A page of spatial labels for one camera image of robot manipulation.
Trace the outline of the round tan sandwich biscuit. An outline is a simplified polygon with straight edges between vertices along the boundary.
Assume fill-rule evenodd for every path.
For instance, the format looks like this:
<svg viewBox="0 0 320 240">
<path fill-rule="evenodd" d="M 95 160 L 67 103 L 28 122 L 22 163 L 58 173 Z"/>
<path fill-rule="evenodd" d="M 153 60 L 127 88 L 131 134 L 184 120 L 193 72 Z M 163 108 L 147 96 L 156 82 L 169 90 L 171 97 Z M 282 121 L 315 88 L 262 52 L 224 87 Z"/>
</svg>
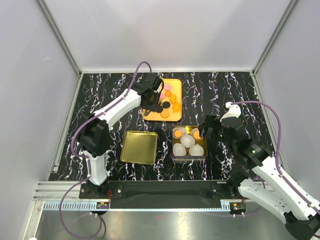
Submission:
<svg viewBox="0 0 320 240">
<path fill-rule="evenodd" d="M 202 139 L 202 137 L 200 136 L 200 132 L 198 130 L 194 131 L 192 135 L 197 141 Z"/>
</svg>

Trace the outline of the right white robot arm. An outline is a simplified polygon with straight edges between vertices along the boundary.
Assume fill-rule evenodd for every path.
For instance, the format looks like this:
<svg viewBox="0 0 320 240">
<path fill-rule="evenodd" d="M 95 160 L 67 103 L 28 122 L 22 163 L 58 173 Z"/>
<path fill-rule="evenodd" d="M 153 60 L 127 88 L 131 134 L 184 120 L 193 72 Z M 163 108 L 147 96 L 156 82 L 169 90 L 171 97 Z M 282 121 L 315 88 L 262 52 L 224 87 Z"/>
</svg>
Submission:
<svg viewBox="0 0 320 240">
<path fill-rule="evenodd" d="M 274 192 L 258 186 L 247 173 L 236 172 L 213 196 L 244 197 L 268 210 L 297 240 L 310 240 L 320 229 L 320 202 L 303 190 L 276 162 L 267 146 L 247 136 L 236 117 L 207 115 L 198 127 L 200 136 L 222 141 L 235 160 L 261 177 Z"/>
</svg>

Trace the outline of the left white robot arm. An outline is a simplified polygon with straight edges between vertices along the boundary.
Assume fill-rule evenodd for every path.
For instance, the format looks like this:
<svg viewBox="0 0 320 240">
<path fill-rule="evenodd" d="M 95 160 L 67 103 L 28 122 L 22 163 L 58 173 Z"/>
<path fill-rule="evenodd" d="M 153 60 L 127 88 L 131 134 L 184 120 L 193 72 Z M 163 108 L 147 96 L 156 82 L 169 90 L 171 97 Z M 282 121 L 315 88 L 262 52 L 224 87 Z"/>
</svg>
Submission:
<svg viewBox="0 0 320 240">
<path fill-rule="evenodd" d="M 159 113 L 164 86 L 161 77 L 147 73 L 139 82 L 131 82 L 120 96 L 105 107 L 83 115 L 84 123 L 76 134 L 76 141 L 83 150 L 81 157 L 87 163 L 85 191 L 97 198 L 108 195 L 105 153 L 112 143 L 110 131 L 117 121 L 135 108 Z"/>
</svg>

